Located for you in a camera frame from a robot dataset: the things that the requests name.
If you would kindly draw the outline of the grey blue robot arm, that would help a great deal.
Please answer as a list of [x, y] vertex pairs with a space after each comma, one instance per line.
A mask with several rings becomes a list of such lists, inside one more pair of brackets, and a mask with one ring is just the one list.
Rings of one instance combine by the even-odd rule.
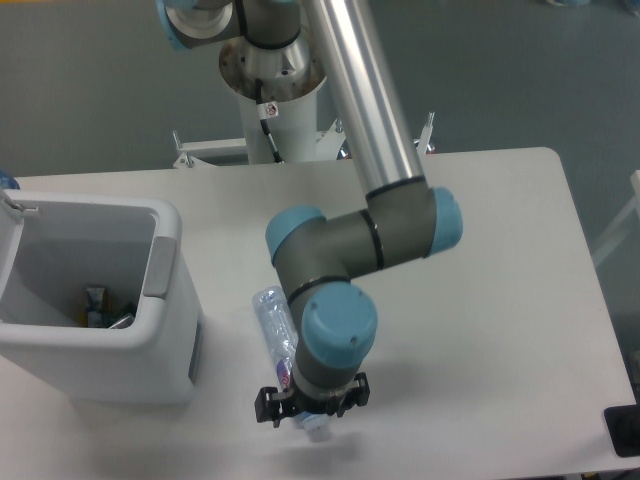
[[264, 387], [259, 422], [304, 412], [341, 416], [369, 400], [360, 367], [378, 324], [356, 278], [458, 244], [453, 195], [428, 185], [402, 117], [365, 1], [160, 1], [177, 49], [222, 43], [219, 68], [249, 103], [249, 149], [281, 164], [315, 140], [313, 128], [284, 128], [284, 106], [329, 81], [365, 193], [363, 210], [329, 219], [313, 206], [289, 208], [265, 240], [298, 333], [289, 384]]

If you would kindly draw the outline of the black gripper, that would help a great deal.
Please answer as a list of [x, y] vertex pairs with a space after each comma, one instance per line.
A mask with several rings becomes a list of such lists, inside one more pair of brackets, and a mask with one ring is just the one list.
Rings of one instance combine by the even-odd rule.
[[263, 387], [254, 401], [255, 417], [258, 423], [271, 423], [274, 428], [278, 428], [282, 420], [294, 418], [295, 407], [299, 411], [341, 418], [354, 407], [366, 406], [370, 393], [365, 372], [359, 372], [350, 387], [319, 390], [316, 396], [305, 393], [296, 385], [284, 390]]

